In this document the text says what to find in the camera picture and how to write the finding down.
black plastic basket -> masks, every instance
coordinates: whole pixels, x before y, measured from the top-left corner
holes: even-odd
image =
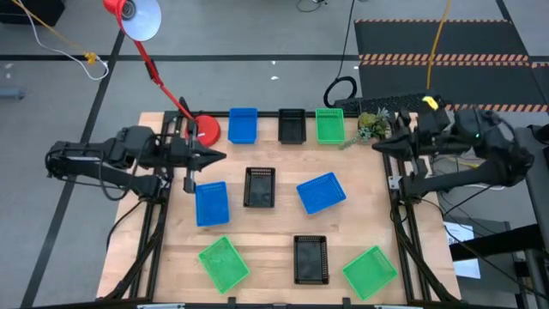
[[[293,236],[293,265],[296,284],[328,284],[326,236]]]
[[[307,140],[304,109],[278,111],[278,140],[283,144],[301,144]]]
[[[246,167],[244,206],[272,208],[275,206],[275,169]]]

blue basket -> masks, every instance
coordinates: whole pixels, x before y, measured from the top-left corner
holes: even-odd
[[[229,222],[229,197],[224,181],[196,186],[196,225],[209,227]]]
[[[229,110],[229,141],[254,143],[257,137],[257,108],[236,107]]]
[[[334,173],[327,173],[298,185],[298,194],[309,215],[347,198]]]

green basket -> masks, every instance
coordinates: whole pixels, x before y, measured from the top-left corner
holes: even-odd
[[[226,236],[200,252],[198,258],[221,294],[250,274],[248,266]]]
[[[343,275],[361,300],[369,299],[398,275],[376,245],[343,268]]]
[[[321,144],[345,142],[345,119],[340,108],[317,108],[317,140]]]

wooden table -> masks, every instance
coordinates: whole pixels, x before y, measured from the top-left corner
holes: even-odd
[[[159,132],[162,116],[162,113],[143,113],[139,124]],[[277,118],[259,118],[256,144],[234,145],[227,140],[228,118],[218,120],[221,138],[213,148],[226,153],[227,158],[197,173],[196,182],[226,181],[231,221],[218,227],[197,227],[195,196],[183,192],[185,170],[176,170],[154,301],[226,303],[227,297],[236,296],[238,303],[340,304],[343,297],[350,297],[354,304],[406,303],[381,154],[364,145],[353,145],[343,151],[333,145],[319,145],[314,118],[307,119],[307,142],[303,145],[278,142]],[[356,132],[356,118],[346,119],[346,130],[347,136]],[[243,207],[246,167],[276,169],[273,209]],[[328,172],[335,173],[347,200],[318,214],[307,215],[296,186]],[[426,198],[437,203],[436,195]],[[135,196],[121,201],[117,217],[135,202]],[[444,286],[459,298],[440,213],[429,203],[415,207],[425,260]],[[133,263],[144,209],[144,206],[138,209],[112,235],[98,296],[110,292]],[[329,285],[293,283],[293,235],[296,234],[327,236]],[[222,235],[228,236],[250,268],[250,275],[223,295],[214,288],[198,260],[198,252]],[[379,245],[387,254],[399,275],[363,302],[341,270],[374,245]],[[410,264],[412,278],[417,278],[413,263]],[[146,285],[147,272],[148,266],[144,267],[141,290]],[[414,292],[419,298],[417,282]]]

white lamp shade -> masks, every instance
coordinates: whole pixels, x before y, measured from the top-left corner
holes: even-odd
[[[157,0],[133,0],[136,14],[131,19],[122,19],[126,35],[136,41],[152,39],[160,29],[162,12]]]

